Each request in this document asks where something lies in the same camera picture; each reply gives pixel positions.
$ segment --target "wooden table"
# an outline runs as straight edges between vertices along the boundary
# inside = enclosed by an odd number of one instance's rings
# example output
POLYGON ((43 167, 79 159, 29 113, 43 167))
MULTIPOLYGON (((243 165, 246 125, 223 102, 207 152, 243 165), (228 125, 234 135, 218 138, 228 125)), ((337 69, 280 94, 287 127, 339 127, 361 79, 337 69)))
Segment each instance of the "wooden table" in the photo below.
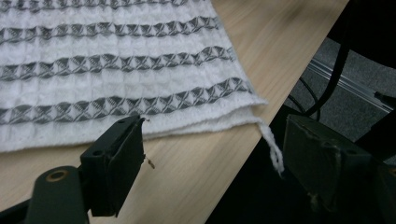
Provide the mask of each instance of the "wooden table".
MULTIPOLYGON (((213 0, 257 93, 254 113, 270 122, 347 0, 213 0)), ((255 125, 144 143, 146 162, 120 216, 91 223, 204 223, 260 139, 255 125)), ((0 154, 0 210, 28 199, 50 168, 79 165, 88 145, 0 154)))

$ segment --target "towel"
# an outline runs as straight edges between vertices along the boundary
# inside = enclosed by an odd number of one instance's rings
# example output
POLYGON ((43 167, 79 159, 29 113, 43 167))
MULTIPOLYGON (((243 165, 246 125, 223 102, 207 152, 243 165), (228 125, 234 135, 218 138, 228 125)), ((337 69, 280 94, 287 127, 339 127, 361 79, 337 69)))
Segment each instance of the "towel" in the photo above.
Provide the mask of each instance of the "towel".
POLYGON ((257 123, 282 155, 208 0, 0 3, 0 151, 89 143, 140 115, 146 139, 257 123))

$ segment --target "gray floor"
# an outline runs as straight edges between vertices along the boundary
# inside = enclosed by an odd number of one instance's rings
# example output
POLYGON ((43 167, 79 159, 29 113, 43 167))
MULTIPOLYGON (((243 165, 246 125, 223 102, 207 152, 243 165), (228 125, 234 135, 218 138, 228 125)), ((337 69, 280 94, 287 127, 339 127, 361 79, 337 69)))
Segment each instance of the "gray floor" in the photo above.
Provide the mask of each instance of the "gray floor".
MULTIPOLYGON (((314 58, 332 68, 338 49, 339 44, 326 38, 314 58)), ((349 52, 342 75, 368 89, 396 96, 396 70, 370 61, 353 51, 349 52)), ((303 79, 317 97, 322 94, 328 82, 327 79, 308 68, 303 73, 303 79)), ((306 109, 314 103, 301 82, 296 84, 291 95, 306 109)), ((289 99, 285 105, 296 108, 289 99)), ((384 110, 367 103, 350 91, 337 87, 331 99, 321 109, 320 122, 351 141, 356 141, 385 115, 387 112, 384 110)), ((386 163, 396 163, 396 158, 386 163)))

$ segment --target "black cable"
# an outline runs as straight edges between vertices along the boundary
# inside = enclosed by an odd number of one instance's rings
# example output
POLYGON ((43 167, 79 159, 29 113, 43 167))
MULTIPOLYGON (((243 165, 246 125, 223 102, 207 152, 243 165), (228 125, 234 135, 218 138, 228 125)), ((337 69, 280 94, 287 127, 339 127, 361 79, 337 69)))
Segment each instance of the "black cable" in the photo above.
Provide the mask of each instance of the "black cable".
MULTIPOLYGON (((301 83, 303 83, 303 85, 306 87, 306 89, 309 91, 309 93, 311 94, 312 98, 314 99, 315 104, 318 103, 318 97, 315 95, 314 91, 312 91, 311 87, 308 85, 308 83, 305 82, 305 80, 300 77, 299 80, 301 81, 301 83)), ((317 111, 317 121, 320 120, 320 108, 317 111)))
POLYGON ((347 55, 349 53, 349 36, 348 36, 348 31, 350 27, 357 22, 357 18, 355 16, 357 7, 359 6, 358 1, 353 1, 351 2, 354 4, 353 7, 351 7, 351 12, 348 15, 348 20, 346 22, 346 29, 343 32, 342 39, 341 39, 341 46, 340 49, 338 50, 338 55, 335 60, 334 64, 334 69, 332 70, 332 76, 330 77, 329 83, 326 87, 326 90, 323 92, 322 96, 318 99, 318 102, 314 104, 311 108, 309 108, 304 114, 306 116, 311 116, 313 115, 317 110, 319 110, 332 96, 332 93, 335 90, 335 87, 337 86, 337 83, 341 77, 341 73, 343 72, 344 65, 347 60, 347 55))
POLYGON ((304 107, 291 95, 288 96, 288 99, 290 99, 300 110, 300 113, 304 114, 305 113, 305 109, 304 107))

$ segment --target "white thread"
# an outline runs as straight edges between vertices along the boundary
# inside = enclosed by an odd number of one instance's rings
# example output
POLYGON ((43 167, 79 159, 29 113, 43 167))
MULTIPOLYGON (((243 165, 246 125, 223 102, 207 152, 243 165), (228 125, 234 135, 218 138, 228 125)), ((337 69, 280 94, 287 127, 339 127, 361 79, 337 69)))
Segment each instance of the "white thread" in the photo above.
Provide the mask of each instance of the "white thread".
POLYGON ((274 134, 271 132, 270 127, 260 119, 257 124, 259 125, 260 131, 262 132, 262 137, 267 142, 270 147, 270 157, 274 165, 274 168, 281 174, 285 167, 283 166, 283 155, 279 147, 276 145, 274 134))

